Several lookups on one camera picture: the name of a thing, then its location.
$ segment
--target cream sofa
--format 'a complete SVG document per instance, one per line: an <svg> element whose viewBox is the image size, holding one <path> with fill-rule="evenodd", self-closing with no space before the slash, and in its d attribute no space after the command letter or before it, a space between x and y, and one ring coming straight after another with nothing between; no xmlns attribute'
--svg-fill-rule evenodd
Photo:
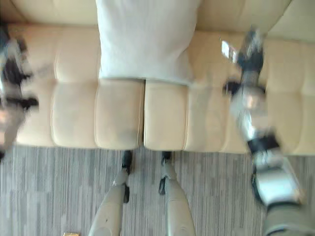
<svg viewBox="0 0 315 236"><path fill-rule="evenodd" d="M204 0L188 52L191 87L159 81L98 80L94 0L0 0L12 36L22 35L40 109L17 141L34 146L246 152L221 87L240 72L219 38L239 47L256 24L268 33L261 82L285 152L315 153L315 1Z"/></svg>

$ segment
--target seat cushion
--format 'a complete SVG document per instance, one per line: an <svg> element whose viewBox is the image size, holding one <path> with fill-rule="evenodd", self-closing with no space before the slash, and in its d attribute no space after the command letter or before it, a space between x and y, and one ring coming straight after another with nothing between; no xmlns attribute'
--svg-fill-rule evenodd
<svg viewBox="0 0 315 236"><path fill-rule="evenodd" d="M240 71L221 55L219 38L239 48L243 35L196 32L189 55L196 81L186 87L146 82L144 144L155 150L244 153L229 96L228 77ZM315 153L315 44L267 39L260 81L268 113L285 152Z"/></svg>
<svg viewBox="0 0 315 236"><path fill-rule="evenodd" d="M28 46L27 67L34 78L23 93L39 99L18 143L108 149L142 143L144 81L98 79L97 28L10 25L9 31Z"/></svg>

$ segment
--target gray carpet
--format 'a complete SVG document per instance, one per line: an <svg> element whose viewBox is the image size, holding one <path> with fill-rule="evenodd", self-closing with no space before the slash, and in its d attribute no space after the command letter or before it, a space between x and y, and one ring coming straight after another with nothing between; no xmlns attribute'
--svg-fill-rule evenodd
<svg viewBox="0 0 315 236"><path fill-rule="evenodd" d="M135 150L123 236L164 236L161 152ZM293 157L315 214L315 157ZM121 152L15 147L0 166L0 235L86 236L121 165ZM174 165L198 236L257 236L264 209L252 196L248 156L176 152Z"/></svg>

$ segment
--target backrest cushion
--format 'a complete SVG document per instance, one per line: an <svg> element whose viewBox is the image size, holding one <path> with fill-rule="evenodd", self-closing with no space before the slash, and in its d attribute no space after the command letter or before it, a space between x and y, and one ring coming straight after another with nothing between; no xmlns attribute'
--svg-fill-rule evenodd
<svg viewBox="0 0 315 236"><path fill-rule="evenodd" d="M100 78L193 80L186 49L200 0L96 0Z"/></svg>

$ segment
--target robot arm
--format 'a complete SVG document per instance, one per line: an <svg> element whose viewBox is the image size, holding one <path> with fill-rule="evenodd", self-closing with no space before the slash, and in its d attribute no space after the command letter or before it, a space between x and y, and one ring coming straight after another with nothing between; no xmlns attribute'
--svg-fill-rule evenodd
<svg viewBox="0 0 315 236"><path fill-rule="evenodd" d="M305 195L286 156L280 149L266 110L265 88L258 85L263 66L263 39L251 29L240 52L222 42L222 53L242 69L241 82L228 81L230 112L253 159L255 197L268 207L264 236L308 236L314 226L304 212Z"/></svg>
<svg viewBox="0 0 315 236"><path fill-rule="evenodd" d="M22 70L23 40L10 40L0 52L0 159L11 148L27 110L38 106L35 98L24 98L21 84L30 75Z"/></svg>

